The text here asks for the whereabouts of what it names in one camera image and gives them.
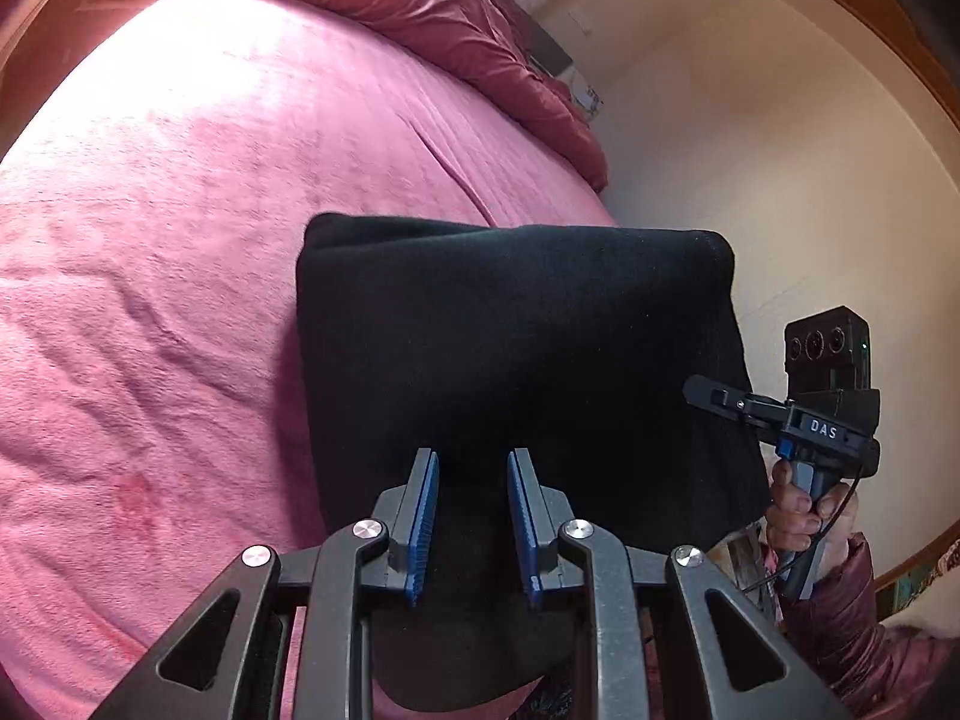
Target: red pillow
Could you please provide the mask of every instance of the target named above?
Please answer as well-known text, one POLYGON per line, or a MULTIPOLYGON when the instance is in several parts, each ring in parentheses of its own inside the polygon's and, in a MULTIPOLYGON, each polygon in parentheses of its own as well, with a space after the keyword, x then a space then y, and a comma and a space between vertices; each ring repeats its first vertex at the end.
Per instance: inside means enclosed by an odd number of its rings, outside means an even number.
POLYGON ((595 191, 607 161, 587 124, 526 63, 491 0, 301 0, 332 10, 472 85, 568 159, 595 191))

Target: finger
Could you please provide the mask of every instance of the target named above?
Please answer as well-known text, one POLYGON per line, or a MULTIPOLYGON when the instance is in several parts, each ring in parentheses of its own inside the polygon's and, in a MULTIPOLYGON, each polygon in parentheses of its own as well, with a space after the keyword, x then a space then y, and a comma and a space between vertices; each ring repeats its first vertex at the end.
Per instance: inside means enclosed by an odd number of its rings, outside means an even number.
POLYGON ((806 514, 813 507, 810 496, 796 485, 773 485, 770 488, 770 496, 774 499, 776 507, 783 509, 784 512, 806 514))
MULTIPOLYGON (((843 499, 847 497, 847 494, 850 492, 850 485, 846 482, 841 482, 833 490, 824 495, 819 501, 817 501, 817 512, 823 519, 830 519, 836 513, 840 504, 843 503, 843 499)), ((853 493, 853 496, 847 502, 846 509, 843 509, 843 514, 841 517, 856 519, 856 513, 859 509, 859 499, 857 494, 853 493)))
POLYGON ((796 536, 813 536, 820 529, 821 519, 816 514, 786 512, 778 506, 771 506, 766 512, 767 524, 784 533, 796 536))
POLYGON ((787 549, 792 552, 803 552, 810 548, 810 536, 800 533, 784 533, 784 531, 767 525, 767 544, 771 549, 787 549))
POLYGON ((786 460, 777 460, 770 469, 770 476, 775 485, 789 485, 793 481, 793 466, 786 460))

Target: triangular cutout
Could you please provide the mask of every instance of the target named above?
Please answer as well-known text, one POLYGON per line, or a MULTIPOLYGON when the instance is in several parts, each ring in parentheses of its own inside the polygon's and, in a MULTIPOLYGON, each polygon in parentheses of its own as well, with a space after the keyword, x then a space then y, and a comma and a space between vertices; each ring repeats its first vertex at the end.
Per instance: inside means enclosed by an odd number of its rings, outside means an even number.
POLYGON ((733 689, 746 693, 782 680, 786 676, 784 663, 727 597, 717 590, 708 590, 706 600, 733 689))
POLYGON ((210 690, 239 604, 237 590, 220 596, 163 659, 157 669, 160 677, 194 690, 210 690))

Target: bed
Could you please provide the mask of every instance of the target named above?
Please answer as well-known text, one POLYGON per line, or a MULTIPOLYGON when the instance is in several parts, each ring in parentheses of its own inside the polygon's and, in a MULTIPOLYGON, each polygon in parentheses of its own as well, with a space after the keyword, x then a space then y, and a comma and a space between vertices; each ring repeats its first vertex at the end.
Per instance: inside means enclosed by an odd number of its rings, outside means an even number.
POLYGON ((323 540, 294 321, 321 211, 611 224, 477 90, 293 0, 160 1, 0 165, 0 662, 46 720, 244 547, 323 540))

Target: human hand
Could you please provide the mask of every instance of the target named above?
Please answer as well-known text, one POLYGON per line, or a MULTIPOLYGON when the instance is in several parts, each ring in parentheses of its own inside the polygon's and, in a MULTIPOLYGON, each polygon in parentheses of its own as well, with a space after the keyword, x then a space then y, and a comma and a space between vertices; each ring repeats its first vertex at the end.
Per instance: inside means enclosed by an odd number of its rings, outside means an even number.
MULTIPOLYGON (((767 543, 773 549, 800 552, 810 546, 810 538, 819 531, 821 523, 829 522, 847 493, 850 485, 841 482, 817 502, 813 512, 810 496, 792 484, 793 469, 786 460, 780 460, 773 469, 774 483, 770 495, 773 506, 767 509, 767 543)), ((822 580, 834 568, 843 565, 850 555, 848 539, 856 523, 858 501, 856 493, 837 518, 836 524, 824 537, 824 554, 814 581, 822 580)))

